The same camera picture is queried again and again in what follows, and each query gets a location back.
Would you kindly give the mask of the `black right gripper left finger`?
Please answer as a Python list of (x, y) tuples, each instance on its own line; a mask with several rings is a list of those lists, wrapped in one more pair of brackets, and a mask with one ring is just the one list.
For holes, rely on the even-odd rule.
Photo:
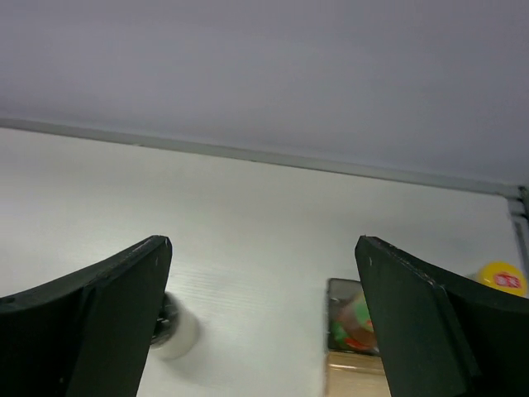
[(164, 300), (170, 239), (1, 299), (3, 396), (134, 396)]

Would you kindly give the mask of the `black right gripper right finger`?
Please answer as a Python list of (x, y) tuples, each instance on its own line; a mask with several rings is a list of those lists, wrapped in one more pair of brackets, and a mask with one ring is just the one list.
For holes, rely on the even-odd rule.
[(393, 396), (526, 396), (528, 300), (362, 236), (355, 259)]

